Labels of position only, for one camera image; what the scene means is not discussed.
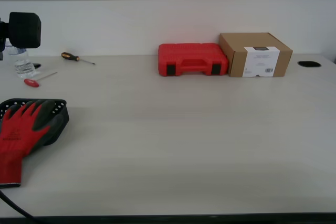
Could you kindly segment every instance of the white wall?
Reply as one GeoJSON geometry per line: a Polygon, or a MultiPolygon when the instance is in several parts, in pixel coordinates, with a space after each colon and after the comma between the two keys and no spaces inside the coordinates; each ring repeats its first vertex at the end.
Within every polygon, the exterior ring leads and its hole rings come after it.
{"type": "Polygon", "coordinates": [[[336,0],[1,0],[2,20],[10,12],[40,16],[38,56],[154,55],[161,43],[265,31],[295,53],[336,56],[336,0]]]}

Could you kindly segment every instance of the black object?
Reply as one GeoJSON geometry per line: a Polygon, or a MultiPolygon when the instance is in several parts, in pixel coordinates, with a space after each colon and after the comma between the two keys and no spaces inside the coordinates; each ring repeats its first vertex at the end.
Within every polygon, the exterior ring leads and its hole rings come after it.
{"type": "Polygon", "coordinates": [[[0,191],[0,199],[2,199],[6,204],[8,204],[10,207],[12,207],[15,211],[17,211],[18,213],[22,214],[24,217],[26,217],[27,219],[35,222],[35,223],[40,223],[40,224],[44,224],[45,222],[42,222],[38,219],[36,219],[34,216],[30,215],[29,213],[27,213],[25,210],[23,210],[22,208],[18,207],[14,202],[12,202],[6,195],[4,195],[4,193],[2,191],[0,191]]]}
{"type": "Polygon", "coordinates": [[[34,65],[34,68],[35,68],[35,69],[38,69],[38,68],[41,67],[41,64],[39,64],[39,63],[33,63],[33,65],[34,65]]]}
{"type": "Polygon", "coordinates": [[[41,45],[41,20],[35,13],[10,13],[9,22],[0,22],[0,51],[6,38],[17,48],[38,48],[41,45]]]}
{"type": "MultiPolygon", "coordinates": [[[[333,224],[336,213],[280,213],[235,215],[129,215],[35,217],[54,224],[333,224]]],[[[0,218],[2,224],[29,224],[25,218],[0,218]]]]}
{"type": "MultiPolygon", "coordinates": [[[[7,109],[10,106],[16,105],[16,104],[24,105],[27,102],[30,102],[30,101],[36,102],[38,100],[46,101],[46,100],[49,100],[49,99],[16,99],[16,98],[14,98],[14,99],[9,99],[7,101],[4,101],[3,103],[0,104],[0,119],[2,119],[2,117],[5,114],[5,112],[7,111],[7,109]]],[[[63,124],[59,128],[59,130],[57,131],[57,133],[48,142],[46,142],[44,144],[45,146],[53,144],[54,142],[56,142],[56,140],[58,139],[58,137],[62,133],[63,129],[65,128],[65,126],[69,122],[69,114],[68,114],[68,110],[67,110],[67,102],[65,100],[54,100],[54,99],[51,99],[51,100],[53,100],[56,105],[55,105],[53,111],[51,112],[50,116],[46,119],[46,121],[50,121],[51,119],[54,118],[55,115],[61,114],[63,116],[63,124]]]]}
{"type": "Polygon", "coordinates": [[[306,68],[318,68],[321,66],[321,64],[315,61],[299,61],[298,64],[306,68]]]}
{"type": "Polygon", "coordinates": [[[222,64],[212,64],[211,74],[218,75],[221,73],[221,69],[222,69],[222,64]]]}
{"type": "Polygon", "coordinates": [[[167,76],[176,75],[176,65],[167,65],[167,76]]]}

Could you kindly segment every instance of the black camera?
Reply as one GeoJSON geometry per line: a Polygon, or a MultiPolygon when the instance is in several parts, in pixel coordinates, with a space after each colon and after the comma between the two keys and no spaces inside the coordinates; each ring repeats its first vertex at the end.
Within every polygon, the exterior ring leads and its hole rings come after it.
{"type": "Polygon", "coordinates": [[[41,20],[35,13],[10,13],[9,22],[0,20],[0,60],[6,38],[17,48],[38,48],[41,45],[41,20]]]}

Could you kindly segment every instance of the cardboard box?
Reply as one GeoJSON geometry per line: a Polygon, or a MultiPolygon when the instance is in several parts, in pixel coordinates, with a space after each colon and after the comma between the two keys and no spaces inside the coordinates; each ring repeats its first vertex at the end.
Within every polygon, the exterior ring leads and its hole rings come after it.
{"type": "Polygon", "coordinates": [[[270,33],[220,34],[231,77],[281,77],[293,51],[270,33]]]}

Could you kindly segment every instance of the water bottle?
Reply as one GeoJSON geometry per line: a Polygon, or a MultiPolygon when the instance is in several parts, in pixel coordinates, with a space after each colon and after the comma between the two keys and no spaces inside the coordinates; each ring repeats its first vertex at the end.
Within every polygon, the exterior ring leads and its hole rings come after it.
{"type": "Polygon", "coordinates": [[[36,75],[34,65],[29,60],[27,49],[14,47],[7,39],[5,52],[8,57],[13,59],[15,71],[19,77],[27,79],[36,75]]]}

